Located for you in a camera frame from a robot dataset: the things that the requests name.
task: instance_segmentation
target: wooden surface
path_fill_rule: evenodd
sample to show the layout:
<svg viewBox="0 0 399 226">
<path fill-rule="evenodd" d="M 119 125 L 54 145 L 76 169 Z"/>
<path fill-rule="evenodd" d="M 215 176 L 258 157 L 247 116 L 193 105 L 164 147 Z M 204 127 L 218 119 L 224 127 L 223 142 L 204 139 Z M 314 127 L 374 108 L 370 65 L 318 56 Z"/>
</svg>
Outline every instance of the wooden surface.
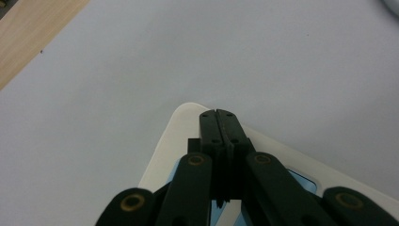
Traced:
<svg viewBox="0 0 399 226">
<path fill-rule="evenodd" d="M 0 20 L 0 89 L 43 49 L 88 0 L 20 0 Z"/>
</svg>

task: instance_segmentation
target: metal rivet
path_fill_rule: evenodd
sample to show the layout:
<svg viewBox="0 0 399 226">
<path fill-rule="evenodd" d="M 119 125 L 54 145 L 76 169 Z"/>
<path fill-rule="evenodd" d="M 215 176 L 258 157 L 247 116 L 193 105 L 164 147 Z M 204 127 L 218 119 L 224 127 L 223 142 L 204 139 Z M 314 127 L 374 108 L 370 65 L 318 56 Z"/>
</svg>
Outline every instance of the metal rivet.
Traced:
<svg viewBox="0 0 399 226">
<path fill-rule="evenodd" d="M 194 156 L 191 156 L 190 158 L 188 158 L 188 164 L 190 164 L 192 166 L 199 166 L 203 162 L 205 162 L 205 159 L 200 155 L 194 155 Z"/>
<path fill-rule="evenodd" d="M 120 202 L 120 209 L 125 212 L 133 212 L 140 209 L 144 205 L 144 196 L 140 194 L 132 194 L 126 196 L 122 202 Z"/>
<path fill-rule="evenodd" d="M 363 207 L 363 202 L 358 197 L 348 193 L 338 193 L 335 196 L 337 202 L 348 209 L 360 209 Z"/>
<path fill-rule="evenodd" d="M 269 164 L 272 162 L 272 160 L 266 155 L 256 155 L 255 162 L 259 164 Z"/>
</svg>

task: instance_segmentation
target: white plastic base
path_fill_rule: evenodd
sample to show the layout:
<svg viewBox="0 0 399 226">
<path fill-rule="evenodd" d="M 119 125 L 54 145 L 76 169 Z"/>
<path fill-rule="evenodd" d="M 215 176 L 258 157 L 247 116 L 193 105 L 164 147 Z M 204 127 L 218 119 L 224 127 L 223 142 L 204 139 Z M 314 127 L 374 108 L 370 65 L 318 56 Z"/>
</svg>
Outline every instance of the white plastic base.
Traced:
<svg viewBox="0 0 399 226">
<path fill-rule="evenodd" d="M 176 161 L 186 154 L 187 140 L 199 137 L 199 115 L 206 110 L 208 108 L 194 103 L 183 104 L 175 110 L 167 129 L 158 142 L 139 187 L 147 188 L 153 192 L 165 184 Z M 324 190 L 329 187 L 350 187 L 368 196 L 394 217 L 399 218 L 397 211 L 399 210 L 399 201 L 245 125 L 243 125 L 243 128 L 257 152 L 273 154 L 287 169 L 315 182 L 318 196 L 321 196 Z M 233 225 L 239 212 L 240 202 L 231 202 L 226 207 L 217 225 Z"/>
</svg>

